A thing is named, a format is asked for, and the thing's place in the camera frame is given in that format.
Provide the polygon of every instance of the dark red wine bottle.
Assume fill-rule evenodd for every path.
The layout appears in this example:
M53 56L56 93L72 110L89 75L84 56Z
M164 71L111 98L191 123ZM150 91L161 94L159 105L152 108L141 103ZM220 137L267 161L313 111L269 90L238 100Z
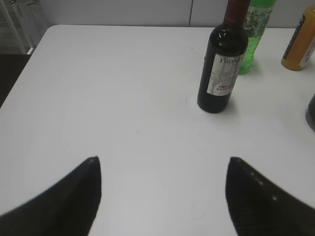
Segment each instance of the dark red wine bottle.
M198 93L207 112L223 111L230 100L248 45L243 24L250 2L229 0L223 23L210 35Z

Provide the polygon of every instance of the gray wall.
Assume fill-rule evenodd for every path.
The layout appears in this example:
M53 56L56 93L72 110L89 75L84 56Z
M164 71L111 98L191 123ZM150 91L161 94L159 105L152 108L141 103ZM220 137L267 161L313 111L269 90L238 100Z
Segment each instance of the gray wall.
M270 27L294 28L314 0L278 0ZM51 24L216 26L227 0L41 0Z
M314 0L278 0L269 27L295 28ZM191 26L216 26L223 20L227 0L194 0Z
M52 24L188 26L191 0L41 0Z

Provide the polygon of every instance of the white table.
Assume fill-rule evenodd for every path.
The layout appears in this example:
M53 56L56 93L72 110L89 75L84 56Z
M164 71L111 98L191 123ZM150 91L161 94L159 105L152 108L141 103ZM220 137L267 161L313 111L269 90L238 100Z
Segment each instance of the white table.
M315 62L280 60L293 29L268 29L228 108L196 104L212 29L54 26L0 109L0 214L98 155L91 236L233 236L225 200L240 156L315 207Z

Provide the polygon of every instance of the green plastic bottle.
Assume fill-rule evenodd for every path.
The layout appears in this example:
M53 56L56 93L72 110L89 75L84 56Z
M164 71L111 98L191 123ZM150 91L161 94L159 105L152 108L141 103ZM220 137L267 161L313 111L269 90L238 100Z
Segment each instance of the green plastic bottle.
M276 0L252 0L244 23L248 35L248 48L240 74L248 73L252 68L255 50L268 24Z

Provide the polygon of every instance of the bottle label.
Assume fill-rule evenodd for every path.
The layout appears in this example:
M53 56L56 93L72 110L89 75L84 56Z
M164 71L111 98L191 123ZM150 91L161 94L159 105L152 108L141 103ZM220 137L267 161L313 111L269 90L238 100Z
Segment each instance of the bottle label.
M310 60L313 52L315 50L315 37L313 38L309 48L306 50L303 59L301 60L300 67L306 66L307 62Z
M294 41L295 41L297 35L299 34L299 32L300 32L300 30L301 30L301 28L302 28L304 22L305 22L305 16L303 15L302 18L301 18L301 20L300 20L299 25L298 25L298 26L296 27L296 29L295 29L295 32L294 32L294 34L293 34L293 36L292 36L292 38L291 38L291 40L290 40L290 42L289 42L288 47L286 48L286 51L285 51L284 56L283 56L284 59L286 59L287 55L288 55L289 52L291 51L291 48L292 48L292 46L293 46L293 44L294 44Z
M268 24L273 7L260 8L250 6L244 23L248 37L261 37Z
M225 96L232 93L244 55L236 57L215 55L207 93L214 96Z

